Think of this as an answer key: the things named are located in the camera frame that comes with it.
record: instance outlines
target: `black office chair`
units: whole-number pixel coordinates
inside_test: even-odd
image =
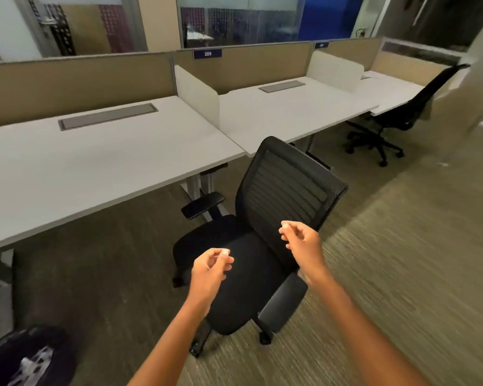
[[[308,289],[281,240],[281,221],[302,221],[318,230],[346,190],[327,168],[289,144],[276,137],[261,143],[238,188],[236,216],[213,219],[174,245],[174,287],[189,284],[193,261],[209,248],[228,248],[235,259],[206,316],[205,333],[193,341],[193,356],[199,357],[211,330],[230,335],[251,319],[262,330],[260,343],[271,343]],[[212,192],[182,212],[192,219],[224,200]]]
[[[369,149],[377,148],[381,156],[381,161],[379,162],[379,165],[381,167],[386,167],[388,165],[388,161],[383,147],[397,150],[396,156],[398,158],[404,157],[404,152],[400,147],[385,141],[385,139],[381,136],[383,130],[391,127],[402,131],[411,129],[431,97],[433,97],[433,95],[440,88],[442,88],[443,85],[457,73],[457,71],[461,69],[466,69],[468,67],[470,67],[469,64],[462,64],[457,66],[451,66],[443,70],[440,74],[438,74],[437,77],[435,77],[429,84],[427,84],[424,89],[417,94],[417,96],[412,98],[412,100],[410,100],[408,103],[403,104],[393,110],[387,111],[384,114],[370,117],[371,120],[373,120],[380,126],[380,130],[377,133],[357,123],[347,121],[348,124],[361,130],[361,132],[351,131],[348,134],[347,138],[353,141],[346,148],[346,152],[348,154],[353,154],[354,148],[357,148],[359,146],[368,145]]]

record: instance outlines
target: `hand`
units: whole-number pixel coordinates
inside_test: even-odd
[[[215,299],[220,283],[225,279],[224,271],[229,271],[234,258],[229,249],[211,248],[193,262],[192,281],[189,285],[187,305],[199,312],[204,318]]]
[[[318,233],[302,222],[282,221],[281,225],[281,239],[288,241],[286,247],[293,253],[308,284],[316,286],[322,279],[330,277]]]

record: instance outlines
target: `desk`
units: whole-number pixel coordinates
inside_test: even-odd
[[[378,105],[372,97],[356,98],[309,77],[285,81],[293,80],[306,85],[266,93],[258,89],[271,85],[264,84],[220,96],[220,130],[251,157],[268,136],[293,142]]]
[[[362,98],[374,97],[378,100],[379,106],[371,111],[373,116],[380,115],[409,102],[424,88],[421,85],[371,70],[366,71],[363,76],[364,78],[360,81],[354,94]]]
[[[70,116],[0,127],[0,247],[244,155],[179,97],[144,103],[159,111],[66,131],[58,119]],[[0,336],[13,328],[12,256],[1,256]]]

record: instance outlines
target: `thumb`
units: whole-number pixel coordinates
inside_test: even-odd
[[[297,241],[299,240],[297,235],[295,234],[294,228],[287,223],[283,224],[283,233],[288,239],[288,242],[290,243],[290,245],[297,243]]]
[[[229,258],[229,251],[227,249],[222,250],[216,259],[215,265],[212,267],[212,270],[223,274],[225,264],[227,263],[227,259]]]

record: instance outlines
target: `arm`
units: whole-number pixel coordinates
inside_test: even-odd
[[[195,332],[225,279],[224,271],[229,271],[233,262],[229,250],[219,248],[195,260],[188,298],[128,386],[177,384]]]
[[[422,374],[393,346],[339,285],[322,254],[320,237],[301,222],[283,221],[279,232],[306,276],[328,307],[345,338],[356,367],[368,386],[429,386]]]

